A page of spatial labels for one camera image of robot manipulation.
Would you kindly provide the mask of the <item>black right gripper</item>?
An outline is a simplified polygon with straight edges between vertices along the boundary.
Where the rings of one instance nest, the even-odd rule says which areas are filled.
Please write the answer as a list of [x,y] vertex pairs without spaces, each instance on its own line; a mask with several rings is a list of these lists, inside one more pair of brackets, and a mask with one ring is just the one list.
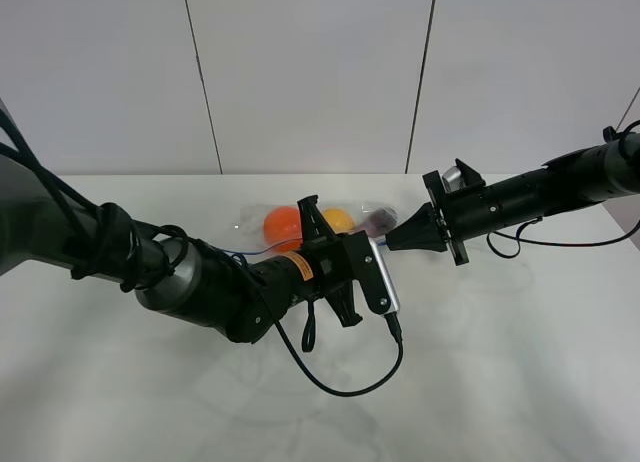
[[[492,228],[493,216],[487,202],[488,186],[483,177],[458,158],[454,166],[462,171],[466,186],[455,192],[446,192],[438,171],[425,174],[423,181],[432,204],[422,204],[412,216],[385,236],[386,246],[391,251],[442,253],[449,248],[457,266],[469,262],[465,242],[487,234]],[[444,239],[435,233],[421,234],[431,230],[434,224]]]

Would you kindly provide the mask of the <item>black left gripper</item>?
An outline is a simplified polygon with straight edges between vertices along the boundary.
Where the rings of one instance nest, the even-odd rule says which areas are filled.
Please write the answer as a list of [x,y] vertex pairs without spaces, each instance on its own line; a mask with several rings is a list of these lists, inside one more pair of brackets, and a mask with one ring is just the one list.
[[301,300],[324,298],[344,328],[362,321],[355,310],[354,287],[357,280],[365,300],[373,297],[373,262],[369,238],[364,231],[335,235],[318,209],[318,196],[311,195],[297,202],[300,214],[302,246],[299,254],[309,263],[312,278],[299,283]]

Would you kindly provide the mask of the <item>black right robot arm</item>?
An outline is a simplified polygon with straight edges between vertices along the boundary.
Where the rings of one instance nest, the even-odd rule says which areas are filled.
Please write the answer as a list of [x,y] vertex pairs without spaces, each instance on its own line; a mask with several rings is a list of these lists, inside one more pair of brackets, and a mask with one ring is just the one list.
[[639,193],[638,123],[618,133],[607,127],[605,143],[557,157],[540,169],[489,185],[462,160],[441,174],[423,176],[430,201],[386,236],[391,251],[450,251],[469,262],[465,242],[500,229],[523,230],[557,214]]

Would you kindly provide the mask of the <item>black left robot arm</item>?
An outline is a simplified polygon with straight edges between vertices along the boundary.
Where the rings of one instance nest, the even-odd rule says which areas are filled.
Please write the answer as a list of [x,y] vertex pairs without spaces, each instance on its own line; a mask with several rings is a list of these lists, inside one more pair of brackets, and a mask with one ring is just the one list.
[[327,301],[340,323],[359,323],[353,289],[380,294],[375,242],[334,233],[302,202],[300,248],[258,263],[228,254],[175,225],[133,219],[114,203],[95,205],[16,150],[1,151],[1,269],[27,261],[97,277],[134,293],[145,308],[254,343],[301,302]]

